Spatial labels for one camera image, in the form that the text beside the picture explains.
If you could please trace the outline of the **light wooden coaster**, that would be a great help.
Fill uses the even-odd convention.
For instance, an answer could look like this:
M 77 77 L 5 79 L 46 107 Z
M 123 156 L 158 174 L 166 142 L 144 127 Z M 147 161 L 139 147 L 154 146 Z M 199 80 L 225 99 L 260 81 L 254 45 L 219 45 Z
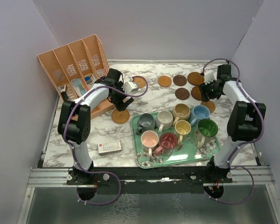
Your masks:
M 207 101 L 207 102 L 202 101 L 200 105 L 206 106 L 209 109 L 210 113 L 213 113 L 216 109 L 216 105 L 213 101 Z

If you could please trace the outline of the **dark walnut wooden coaster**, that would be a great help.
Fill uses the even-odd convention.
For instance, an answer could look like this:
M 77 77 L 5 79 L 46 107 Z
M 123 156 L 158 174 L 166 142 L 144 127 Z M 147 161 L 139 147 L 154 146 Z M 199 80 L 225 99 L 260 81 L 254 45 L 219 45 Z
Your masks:
M 173 82 L 177 86 L 184 86 L 187 83 L 187 79 L 183 75 L 176 75 L 173 78 Z

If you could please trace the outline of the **green floral tray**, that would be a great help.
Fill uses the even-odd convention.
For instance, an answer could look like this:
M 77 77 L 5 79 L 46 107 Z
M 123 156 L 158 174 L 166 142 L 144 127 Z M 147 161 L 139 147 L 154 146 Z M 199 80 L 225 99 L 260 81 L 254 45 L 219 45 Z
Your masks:
M 197 141 L 194 136 L 196 132 L 196 126 L 192 127 L 191 132 L 183 138 L 182 145 L 177 146 L 170 155 L 152 155 L 149 156 L 149 152 L 142 148 L 141 135 L 136 134 L 138 128 L 137 122 L 140 115 L 136 115 L 132 118 L 132 130 L 134 149 L 136 154 L 136 161 L 140 168 L 158 168 L 170 165 L 179 165 L 183 163 L 195 163 L 202 162 L 210 159 L 221 149 L 220 142 L 217 137 L 213 137 L 209 142 L 205 143 L 202 148 L 197 149 Z

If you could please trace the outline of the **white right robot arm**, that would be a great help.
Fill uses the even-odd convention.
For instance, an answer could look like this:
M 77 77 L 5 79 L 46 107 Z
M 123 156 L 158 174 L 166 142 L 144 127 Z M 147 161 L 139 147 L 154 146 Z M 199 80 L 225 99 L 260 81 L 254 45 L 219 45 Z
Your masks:
M 212 158 L 214 166 L 205 170 L 206 179 L 216 182 L 222 177 L 220 168 L 230 168 L 244 145 L 254 143 L 262 137 L 266 106 L 252 99 L 244 90 L 239 77 L 231 75 L 230 63 L 219 65 L 217 77 L 205 80 L 205 83 L 199 85 L 199 89 L 204 102 L 225 95 L 233 104 L 227 123 L 228 137 L 221 150 Z

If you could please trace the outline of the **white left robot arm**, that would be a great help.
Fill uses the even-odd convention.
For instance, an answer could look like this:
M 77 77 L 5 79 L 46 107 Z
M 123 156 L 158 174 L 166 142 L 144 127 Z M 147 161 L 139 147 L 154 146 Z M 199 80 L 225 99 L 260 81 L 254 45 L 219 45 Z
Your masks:
M 74 162 L 78 162 L 74 168 L 79 170 L 77 178 L 83 184 L 91 183 L 94 177 L 93 162 L 85 143 L 91 131 L 91 112 L 106 99 L 119 112 L 124 111 L 133 102 L 132 93 L 138 90 L 135 82 L 120 81 L 121 76 L 120 71 L 109 69 L 107 76 L 96 80 L 81 97 L 62 104 L 57 131 L 70 146 Z

